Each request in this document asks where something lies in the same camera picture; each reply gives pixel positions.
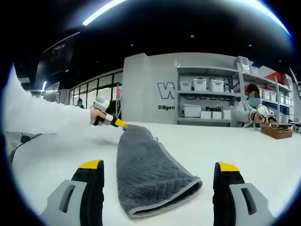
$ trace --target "person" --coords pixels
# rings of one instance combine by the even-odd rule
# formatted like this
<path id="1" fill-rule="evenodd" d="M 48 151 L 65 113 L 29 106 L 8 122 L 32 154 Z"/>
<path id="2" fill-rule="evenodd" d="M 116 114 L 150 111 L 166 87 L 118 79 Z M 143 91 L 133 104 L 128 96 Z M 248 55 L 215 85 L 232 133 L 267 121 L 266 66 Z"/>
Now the person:
<path id="1" fill-rule="evenodd" d="M 248 85 L 246 94 L 247 99 L 241 100 L 234 108 L 234 127 L 252 127 L 255 123 L 260 123 L 262 118 L 257 113 L 256 107 L 260 103 L 260 94 L 258 87 L 251 83 Z"/>
<path id="2" fill-rule="evenodd" d="M 4 87 L 4 130 L 30 134 L 57 133 L 67 126 L 93 124 L 105 114 L 97 109 L 81 109 L 36 98 L 26 92 L 12 66 Z"/>
<path id="3" fill-rule="evenodd" d="M 77 101 L 76 106 L 78 106 L 78 107 L 84 109 L 84 106 L 83 106 L 83 100 L 82 100 L 81 98 L 79 98 L 79 100 Z"/>

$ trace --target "hand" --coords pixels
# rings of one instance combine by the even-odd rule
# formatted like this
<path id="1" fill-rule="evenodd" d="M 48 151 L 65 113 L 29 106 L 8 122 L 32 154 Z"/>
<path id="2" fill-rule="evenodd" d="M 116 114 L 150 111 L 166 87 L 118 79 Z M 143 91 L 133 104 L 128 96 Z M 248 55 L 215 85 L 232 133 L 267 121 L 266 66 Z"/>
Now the hand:
<path id="1" fill-rule="evenodd" d="M 91 109 L 91 121 L 90 124 L 93 124 L 96 121 L 97 116 L 105 119 L 105 113 L 97 110 L 97 109 Z M 101 126 L 103 123 L 100 121 L 98 122 L 98 125 Z"/>
<path id="2" fill-rule="evenodd" d="M 254 122 L 255 123 L 261 123 L 262 122 L 262 118 L 260 116 L 261 115 L 258 112 L 255 113 L 255 116 L 254 116 Z"/>

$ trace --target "gray towel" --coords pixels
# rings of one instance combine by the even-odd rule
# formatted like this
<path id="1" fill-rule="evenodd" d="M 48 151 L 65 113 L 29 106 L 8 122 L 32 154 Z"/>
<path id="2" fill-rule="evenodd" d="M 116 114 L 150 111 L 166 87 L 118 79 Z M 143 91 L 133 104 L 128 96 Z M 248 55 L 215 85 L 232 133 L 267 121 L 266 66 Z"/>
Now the gray towel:
<path id="1" fill-rule="evenodd" d="M 131 217 L 169 210 L 191 197 L 202 185 L 144 127 L 122 134 L 117 154 L 118 197 Z"/>

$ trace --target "ceiling light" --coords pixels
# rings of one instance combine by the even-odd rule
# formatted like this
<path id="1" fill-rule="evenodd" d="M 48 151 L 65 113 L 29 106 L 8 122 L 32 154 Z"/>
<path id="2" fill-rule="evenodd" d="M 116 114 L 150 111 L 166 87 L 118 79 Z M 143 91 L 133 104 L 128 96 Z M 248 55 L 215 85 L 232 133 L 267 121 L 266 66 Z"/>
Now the ceiling light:
<path id="1" fill-rule="evenodd" d="M 106 4 L 105 6 L 101 7 L 99 10 L 97 10 L 94 14 L 92 14 L 91 16 L 89 16 L 88 19 L 83 22 L 83 25 L 87 26 L 93 20 L 95 20 L 96 18 L 98 18 L 101 14 L 103 14 L 104 12 L 108 11 L 109 9 L 113 8 L 114 6 L 120 4 L 120 3 L 124 2 L 124 1 L 125 0 L 113 0 L 113 1 L 109 2 L 108 4 Z"/>
<path id="2" fill-rule="evenodd" d="M 277 24 L 279 24 L 285 31 L 288 33 L 289 36 L 291 34 L 287 30 L 287 28 L 284 26 L 284 24 L 278 19 L 277 16 L 275 16 L 266 6 L 264 6 L 261 2 L 258 0 L 240 0 L 241 2 L 247 3 L 250 7 L 256 8 L 257 10 L 261 11 L 265 15 L 269 16 L 272 20 L 274 20 Z"/>
<path id="3" fill-rule="evenodd" d="M 46 83 L 47 83 L 47 81 L 45 81 L 45 82 L 43 83 L 42 92 L 43 92 L 44 89 L 45 89 Z"/>

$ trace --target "cable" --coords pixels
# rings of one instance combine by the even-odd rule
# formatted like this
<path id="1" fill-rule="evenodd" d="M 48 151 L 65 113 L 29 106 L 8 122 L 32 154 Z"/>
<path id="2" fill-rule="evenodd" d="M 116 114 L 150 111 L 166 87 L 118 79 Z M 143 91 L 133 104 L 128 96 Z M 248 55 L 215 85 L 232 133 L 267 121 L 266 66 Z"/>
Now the cable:
<path id="1" fill-rule="evenodd" d="M 40 135 L 42 135 L 42 134 L 40 133 L 40 134 L 38 134 L 38 135 L 32 137 L 30 140 L 28 140 L 28 141 L 26 141 L 26 142 L 24 142 L 24 143 L 21 143 L 19 146 L 17 146 L 16 149 L 13 150 L 13 151 L 11 152 L 11 154 L 10 154 L 10 161 L 11 161 L 11 163 L 13 163 L 13 160 L 14 160 L 14 156 L 15 156 L 16 150 L 17 150 L 20 146 L 26 144 L 27 142 L 31 141 L 32 139 L 34 139 L 34 138 L 36 138 L 36 137 L 38 137 L 38 136 L 40 136 Z"/>

